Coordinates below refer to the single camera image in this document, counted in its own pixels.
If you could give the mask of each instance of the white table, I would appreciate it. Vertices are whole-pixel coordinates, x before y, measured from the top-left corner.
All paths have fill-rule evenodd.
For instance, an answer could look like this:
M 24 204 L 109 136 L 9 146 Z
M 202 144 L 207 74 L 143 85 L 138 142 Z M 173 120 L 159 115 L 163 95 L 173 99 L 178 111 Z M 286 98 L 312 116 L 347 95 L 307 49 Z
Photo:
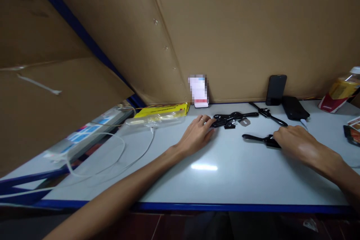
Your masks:
M 343 132 L 343 125 L 360 115 L 360 109 L 346 103 L 337 114 L 330 114 L 318 109 L 318 102 L 313 100 L 301 102 L 305 110 L 311 114 L 308 121 L 309 132 L 318 141 L 341 154 L 349 165 L 360 165 L 360 148 L 349 144 Z M 266 107 L 265 103 L 257 103 L 257 105 L 261 108 Z M 288 120 L 282 106 L 269 108 L 273 116 L 289 125 L 301 125 L 298 121 Z M 140 156 L 151 139 L 150 131 L 122 136 L 120 130 L 117 135 L 125 140 L 126 149 L 116 166 L 102 172 L 110 172 L 111 175 L 95 176 L 86 180 L 70 175 L 45 196 L 40 205 L 81 206 L 177 143 L 197 115 L 207 114 L 212 117 L 214 114 L 229 114 L 234 111 L 249 113 L 256 110 L 248 103 L 210 105 L 209 108 L 202 109 L 191 106 L 183 123 L 156 129 L 153 143 L 145 156 L 118 175 L 117 171 Z M 171 207 L 181 209 L 176 207 L 181 204 L 198 205 L 199 207 L 182 208 L 197 210 L 251 210 L 251 208 L 236 207 L 248 205 L 259 206 L 257 210 L 264 210 L 264 206 L 268 205 L 348 205 L 337 186 L 311 169 L 285 158 L 280 150 L 267 148 L 262 143 L 246 142 L 242 134 L 265 137 L 280 127 L 273 120 L 261 115 L 249 120 L 251 124 L 247 127 L 237 125 L 235 129 L 218 128 L 215 137 L 205 148 L 170 169 L 140 199 L 141 203 L 145 203 L 144 209 L 151 208 L 149 207 L 151 204 L 147 203 L 157 203 L 160 209 L 166 209 L 167 206 L 168 209 Z M 119 139 L 110 138 L 76 169 L 76 173 L 94 174 L 100 171 L 113 162 L 120 149 Z

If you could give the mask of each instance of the plastic bottle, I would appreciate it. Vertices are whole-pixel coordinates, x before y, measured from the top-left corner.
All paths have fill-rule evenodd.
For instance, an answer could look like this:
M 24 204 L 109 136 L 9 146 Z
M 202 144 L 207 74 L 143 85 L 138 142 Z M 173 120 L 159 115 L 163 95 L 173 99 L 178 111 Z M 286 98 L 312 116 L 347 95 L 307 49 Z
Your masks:
M 330 91 L 322 98 L 318 107 L 329 113 L 336 113 L 338 109 L 360 87 L 360 67 L 353 67 L 346 76 L 337 78 Z

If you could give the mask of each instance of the smartphone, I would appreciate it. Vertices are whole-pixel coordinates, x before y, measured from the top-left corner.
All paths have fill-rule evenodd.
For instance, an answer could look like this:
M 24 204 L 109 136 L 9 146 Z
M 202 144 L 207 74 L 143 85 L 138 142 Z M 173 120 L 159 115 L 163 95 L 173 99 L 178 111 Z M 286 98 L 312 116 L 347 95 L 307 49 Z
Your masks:
M 267 88 L 266 102 L 267 106 L 278 106 L 281 104 L 281 99 L 284 94 L 286 75 L 272 75 L 269 79 L 269 86 Z

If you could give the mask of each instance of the charging cable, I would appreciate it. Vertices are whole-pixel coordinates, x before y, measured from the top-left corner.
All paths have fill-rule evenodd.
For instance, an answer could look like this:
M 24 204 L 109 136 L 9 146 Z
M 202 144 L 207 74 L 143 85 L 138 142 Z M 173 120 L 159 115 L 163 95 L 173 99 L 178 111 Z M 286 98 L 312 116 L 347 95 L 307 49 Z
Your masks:
M 305 129 L 306 129 L 306 131 L 309 132 L 308 123 L 306 122 L 306 119 L 300 119 L 300 122 L 303 124 L 303 126 L 304 126 Z
M 150 131 L 151 131 L 151 134 L 152 134 L 152 136 L 151 136 L 151 141 L 150 141 L 149 145 L 147 146 L 145 152 L 144 152 L 140 157 L 138 157 L 135 161 L 131 162 L 129 165 L 127 165 L 127 166 L 125 166 L 124 168 L 122 168 L 117 176 L 119 176 L 119 175 L 121 175 L 123 172 L 125 172 L 128 168 L 130 168 L 132 165 L 134 165 L 139 159 L 141 159 L 141 158 L 147 153 L 147 151 L 149 150 L 149 148 L 150 148 L 150 146 L 151 146 L 151 143 L 152 143 L 153 140 L 154 140 L 154 134 L 155 134 L 153 127 L 150 128 Z M 105 176 L 105 175 L 109 175 L 110 173 L 108 173 L 108 174 L 98 174 L 98 173 L 100 173 L 100 172 L 106 170 L 107 168 L 110 168 L 111 166 L 113 166 L 116 162 L 119 161 L 119 159 L 120 159 L 121 156 L 123 155 L 124 150 L 125 150 L 125 142 L 124 142 L 124 140 L 123 140 L 121 137 L 119 137 L 119 136 L 117 136 L 117 135 L 115 135 L 115 134 L 112 134 L 112 133 L 107 133 L 107 132 L 94 133 L 94 134 L 92 134 L 92 135 L 95 135 L 95 134 L 109 134 L 109 135 L 116 136 L 116 137 L 118 137 L 119 139 L 121 139 L 121 141 L 123 142 L 123 149 L 122 149 L 119 157 L 117 158 L 117 160 L 116 160 L 113 164 L 111 164 L 110 166 L 107 166 L 106 168 L 102 169 L 101 171 L 97 172 L 96 174 L 93 174 L 93 175 L 82 175 L 82 174 L 76 174 L 76 173 L 74 172 L 74 170 L 73 170 L 72 167 L 71 167 L 70 161 L 69 161 L 69 159 L 68 159 L 68 155 L 66 155 L 66 165 L 67 165 L 67 168 L 69 169 L 69 172 L 70 172 L 73 176 L 90 178 L 90 177 L 93 177 L 93 176 Z M 69 186 L 73 186 L 73 185 L 75 185 L 75 184 L 77 184 L 77 183 L 79 183 L 79 182 L 76 182 L 76 183 L 73 183 L 73 184 L 69 184 L 69 185 L 65 185 L 65 186 L 59 186 L 59 187 L 58 187 L 58 186 L 55 186 L 55 187 L 46 187 L 46 188 L 42 188 L 42 189 L 34 189 L 34 190 L 30 190 L 30 191 L 25 191 L 25 192 L 18 192 L 18 193 L 7 194 L 7 195 L 0 195 L 0 199 L 10 198 L 10 197 L 15 197 L 15 196 L 20 196 L 20 195 L 26 195 L 26 194 L 36 193 L 36 192 L 40 192 L 40 191 L 49 191 L 49 190 L 58 189 L 58 188 L 66 188 L 66 187 L 69 187 Z
M 70 159 L 69 159 L 69 155 L 68 155 L 70 151 L 68 151 L 67 155 L 65 156 L 65 162 L 66 162 L 66 166 L 67 166 L 70 174 L 72 174 L 73 176 L 76 176 L 76 177 L 93 177 L 93 176 L 106 176 L 106 175 L 109 175 L 110 173 L 107 173 L 107 174 L 99 174 L 99 173 L 106 170 L 106 169 L 108 169 L 108 168 L 110 168 L 111 166 L 113 166 L 116 162 L 119 161 L 119 159 L 123 155 L 123 153 L 125 151 L 125 145 L 126 144 L 125 144 L 124 140 L 121 137 L 119 137 L 119 136 L 117 136 L 115 134 L 112 134 L 112 133 L 108 133 L 108 132 L 99 132 L 99 133 L 94 133 L 94 134 L 91 134 L 91 135 L 98 135 L 98 134 L 112 135 L 112 136 L 115 136 L 115 137 L 117 137 L 117 138 L 119 138 L 121 140 L 121 142 L 123 143 L 123 149 L 121 150 L 119 157 L 115 160 L 115 162 L 113 162 L 111 165 L 107 166 L 106 168 L 102 169 L 101 171 L 99 171 L 99 172 L 97 172 L 95 174 L 92 174 L 92 175 L 85 175 L 85 174 L 77 174 L 77 173 L 74 172 L 74 170 L 71 167 Z

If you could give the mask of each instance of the yellow package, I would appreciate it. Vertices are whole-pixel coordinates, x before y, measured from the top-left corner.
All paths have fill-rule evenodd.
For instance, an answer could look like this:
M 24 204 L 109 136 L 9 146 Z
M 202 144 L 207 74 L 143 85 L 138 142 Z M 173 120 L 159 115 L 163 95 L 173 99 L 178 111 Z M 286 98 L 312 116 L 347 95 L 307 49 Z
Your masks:
M 144 108 L 139 113 L 137 113 L 134 118 L 145 117 L 151 114 L 171 113 L 175 111 L 181 111 L 182 113 L 180 114 L 180 116 L 185 116 L 189 111 L 188 103 L 186 102 L 177 105 Z

